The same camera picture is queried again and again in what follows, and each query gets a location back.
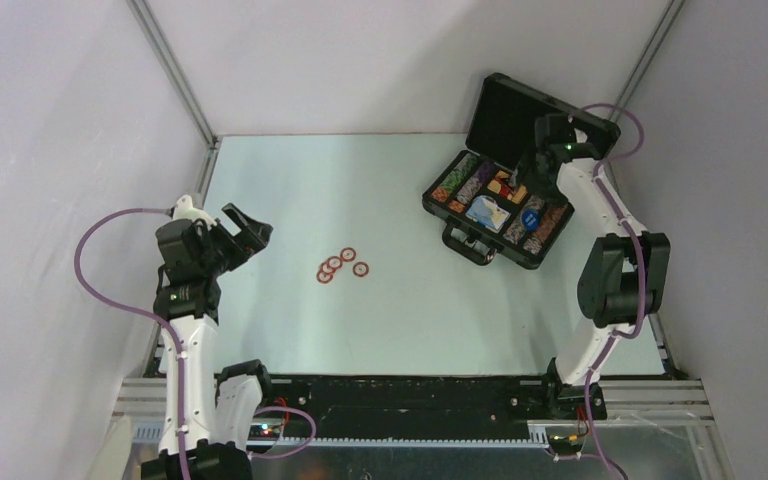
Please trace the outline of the red Texas Hold'em card deck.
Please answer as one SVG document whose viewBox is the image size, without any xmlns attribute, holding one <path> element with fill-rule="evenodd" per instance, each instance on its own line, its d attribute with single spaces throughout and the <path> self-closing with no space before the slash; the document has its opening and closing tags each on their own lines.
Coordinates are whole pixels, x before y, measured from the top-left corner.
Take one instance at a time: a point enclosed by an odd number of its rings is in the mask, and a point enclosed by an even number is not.
<svg viewBox="0 0 768 480">
<path fill-rule="evenodd" d="M 487 189 L 514 204 L 521 204 L 528 194 L 527 188 L 524 185 L 515 185 L 511 175 L 504 170 L 496 172 Z"/>
</svg>

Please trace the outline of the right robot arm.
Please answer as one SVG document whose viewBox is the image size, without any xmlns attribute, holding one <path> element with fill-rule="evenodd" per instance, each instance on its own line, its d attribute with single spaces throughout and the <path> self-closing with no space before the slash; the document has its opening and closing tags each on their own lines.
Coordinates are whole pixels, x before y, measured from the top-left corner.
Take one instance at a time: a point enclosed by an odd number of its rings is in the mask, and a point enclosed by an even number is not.
<svg viewBox="0 0 768 480">
<path fill-rule="evenodd" d="M 606 159 L 581 140 L 573 120 L 564 113 L 538 118 L 535 153 L 516 171 L 530 192 L 567 201 L 594 238 L 576 287 L 581 318 L 541 378 L 541 403 L 553 418 L 592 411 L 608 358 L 660 308 L 671 251 L 665 234 L 632 215 L 608 180 Z"/>
</svg>

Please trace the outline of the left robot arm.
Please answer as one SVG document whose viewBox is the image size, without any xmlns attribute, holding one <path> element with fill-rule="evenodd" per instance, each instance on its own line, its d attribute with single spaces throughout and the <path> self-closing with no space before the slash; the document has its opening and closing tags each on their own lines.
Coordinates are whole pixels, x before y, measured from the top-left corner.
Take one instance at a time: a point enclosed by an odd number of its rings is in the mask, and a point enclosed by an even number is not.
<svg viewBox="0 0 768 480">
<path fill-rule="evenodd" d="M 259 360 L 217 372 L 218 279 L 265 249 L 273 228 L 228 203 L 223 213 L 239 231 L 196 207 L 189 195 L 155 233 L 168 280 L 153 312 L 162 319 L 167 365 L 166 410 L 157 458 L 140 466 L 143 479 L 250 479 L 245 450 L 253 416 L 276 403 L 276 390 Z"/>
</svg>

